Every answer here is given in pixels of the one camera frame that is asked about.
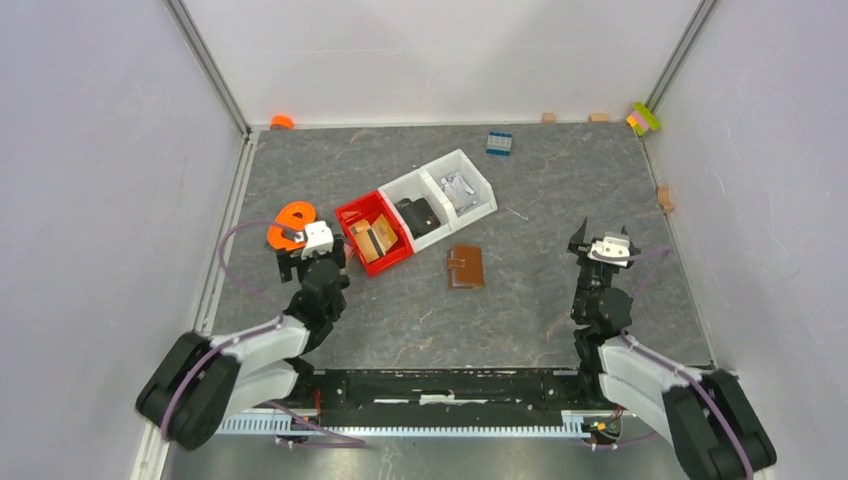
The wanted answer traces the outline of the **white divided plastic bin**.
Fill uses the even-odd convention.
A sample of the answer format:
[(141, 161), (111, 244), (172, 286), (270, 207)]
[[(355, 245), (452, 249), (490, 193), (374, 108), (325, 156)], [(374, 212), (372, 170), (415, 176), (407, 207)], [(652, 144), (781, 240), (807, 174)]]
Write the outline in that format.
[[(451, 202), (440, 188), (439, 180), (453, 172), (461, 172), (465, 180), (474, 188), (479, 196), (479, 203), (463, 215), (457, 215)], [(382, 193), (393, 210), (400, 216), (394, 204), (403, 198), (416, 200), (425, 198), (441, 221), (441, 226), (429, 234), (414, 239), (404, 220), (405, 232), (411, 237), (413, 250), (418, 253), (459, 230), (494, 213), (498, 203), (490, 182), (461, 149), (447, 153), (395, 180), (381, 185), (378, 191)]]

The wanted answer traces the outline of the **brown leather card holder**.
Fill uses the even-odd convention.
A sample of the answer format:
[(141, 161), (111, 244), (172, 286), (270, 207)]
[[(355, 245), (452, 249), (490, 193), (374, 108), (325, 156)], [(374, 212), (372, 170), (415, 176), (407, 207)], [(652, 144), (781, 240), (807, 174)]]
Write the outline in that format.
[(482, 289), (485, 286), (482, 250), (478, 246), (455, 244), (446, 257), (450, 289)]

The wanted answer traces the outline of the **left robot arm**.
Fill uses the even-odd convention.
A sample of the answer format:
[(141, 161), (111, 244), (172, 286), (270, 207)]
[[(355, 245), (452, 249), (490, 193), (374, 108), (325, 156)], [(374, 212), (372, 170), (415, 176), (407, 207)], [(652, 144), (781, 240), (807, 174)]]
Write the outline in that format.
[(183, 333), (142, 387), (135, 410), (164, 440), (195, 450), (245, 410), (269, 400), (297, 408), (312, 399), (312, 368), (302, 357), (326, 339), (346, 307), (345, 242), (335, 236), (328, 251), (278, 265), (299, 282), (285, 309), (228, 335)]

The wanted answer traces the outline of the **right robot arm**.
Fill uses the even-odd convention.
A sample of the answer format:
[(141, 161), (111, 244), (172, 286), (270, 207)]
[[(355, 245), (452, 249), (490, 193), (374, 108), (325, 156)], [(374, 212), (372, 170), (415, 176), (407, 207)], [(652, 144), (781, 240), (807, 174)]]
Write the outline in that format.
[(613, 279), (638, 260), (665, 259), (669, 247), (644, 252), (625, 229), (592, 239), (586, 229), (568, 242), (579, 268), (570, 317), (580, 400), (633, 413), (668, 442), (690, 479), (751, 479), (774, 466), (777, 450), (734, 373), (685, 366), (628, 331), (634, 297)]

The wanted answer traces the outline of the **red plastic bin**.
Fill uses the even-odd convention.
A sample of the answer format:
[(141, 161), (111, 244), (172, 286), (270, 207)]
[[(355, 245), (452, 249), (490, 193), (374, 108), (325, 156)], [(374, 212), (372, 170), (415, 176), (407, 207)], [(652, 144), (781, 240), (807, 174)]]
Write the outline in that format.
[(369, 277), (414, 254), (400, 216), (377, 190), (337, 207), (335, 215)]

